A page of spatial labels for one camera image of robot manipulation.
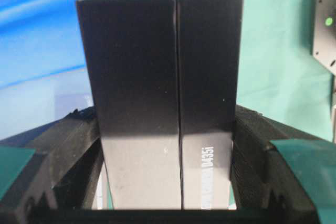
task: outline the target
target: light green wall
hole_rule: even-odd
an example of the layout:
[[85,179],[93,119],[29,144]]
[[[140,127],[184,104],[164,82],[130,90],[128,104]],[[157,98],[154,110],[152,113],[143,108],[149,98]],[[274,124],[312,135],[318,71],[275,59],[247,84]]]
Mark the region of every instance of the light green wall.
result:
[[312,0],[244,0],[238,104],[332,139],[332,75],[310,54]]

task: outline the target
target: black cardboard box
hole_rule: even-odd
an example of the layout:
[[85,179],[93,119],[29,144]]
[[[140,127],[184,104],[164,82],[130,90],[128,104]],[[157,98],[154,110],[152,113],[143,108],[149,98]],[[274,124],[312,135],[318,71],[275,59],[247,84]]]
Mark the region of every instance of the black cardboard box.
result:
[[175,0],[77,0],[114,209],[180,209]]
[[243,0],[177,0],[185,209],[225,209]]
[[242,4],[77,1],[115,209],[228,207]]

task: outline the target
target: green led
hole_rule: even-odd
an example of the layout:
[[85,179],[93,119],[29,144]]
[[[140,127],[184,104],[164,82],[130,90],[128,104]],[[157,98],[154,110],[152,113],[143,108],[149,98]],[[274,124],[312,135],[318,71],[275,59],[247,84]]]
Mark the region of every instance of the green led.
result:
[[331,17],[329,17],[329,18],[326,19],[325,24],[326,24],[326,26],[331,26],[333,22],[334,22],[334,20]]

